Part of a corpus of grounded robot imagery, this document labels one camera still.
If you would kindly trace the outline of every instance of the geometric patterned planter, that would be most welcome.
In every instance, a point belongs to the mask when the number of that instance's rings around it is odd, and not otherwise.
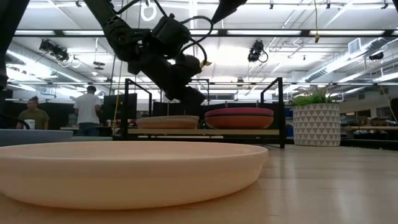
[[[339,146],[340,111],[338,104],[319,103],[295,106],[294,144],[300,146]]]

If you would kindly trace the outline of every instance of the beige plate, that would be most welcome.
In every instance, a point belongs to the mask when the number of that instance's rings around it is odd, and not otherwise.
[[[205,142],[66,142],[0,148],[0,190],[49,207],[131,209],[199,202],[259,176],[266,148]]]

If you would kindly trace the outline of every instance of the peach plate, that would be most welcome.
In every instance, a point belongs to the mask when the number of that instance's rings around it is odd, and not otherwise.
[[[138,119],[136,124],[141,129],[196,129],[198,120],[197,116],[157,116]]]
[[[65,142],[0,147],[0,191],[59,208],[180,205],[239,191],[259,177],[264,147],[209,142]]]

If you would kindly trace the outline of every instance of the ceiling duct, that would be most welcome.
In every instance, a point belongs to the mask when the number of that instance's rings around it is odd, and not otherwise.
[[[349,50],[345,50],[344,52],[332,57],[331,59],[327,60],[323,65],[316,67],[310,70],[300,82],[312,82],[314,79],[319,78],[323,75],[329,74],[345,65],[353,62],[354,58],[358,57],[367,57],[378,50],[380,50],[386,44],[389,44],[395,41],[396,38],[388,37],[388,38],[377,38],[377,39],[367,39],[367,38],[360,38],[361,41],[361,50],[354,51],[350,53]]]
[[[6,64],[25,65],[25,62],[9,53],[6,53]]]
[[[68,80],[73,80],[73,82],[88,82],[88,83],[94,82],[92,79],[89,79],[83,75],[80,75],[79,73],[74,72],[73,70],[70,70],[69,68],[64,68],[64,67],[60,66],[57,62],[53,62],[45,57],[42,57],[41,55],[34,53],[30,50],[27,50],[26,48],[24,48],[16,43],[11,42],[8,50],[17,55],[20,55],[22,57],[29,58],[34,61],[38,61],[37,63],[44,65],[44,66],[48,67],[49,69],[51,69],[53,72],[57,72],[59,75],[65,77],[64,80],[66,80],[66,78],[67,78]],[[105,93],[109,92],[109,88],[106,88],[105,86],[96,86],[96,87],[97,87],[97,90],[104,91]]]

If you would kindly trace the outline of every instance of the shelf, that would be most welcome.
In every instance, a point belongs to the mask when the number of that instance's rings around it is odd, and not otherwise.
[[[279,135],[278,129],[258,129],[258,130],[235,130],[235,129],[129,129],[129,134],[141,135],[179,135],[179,136],[199,136],[199,135]]]

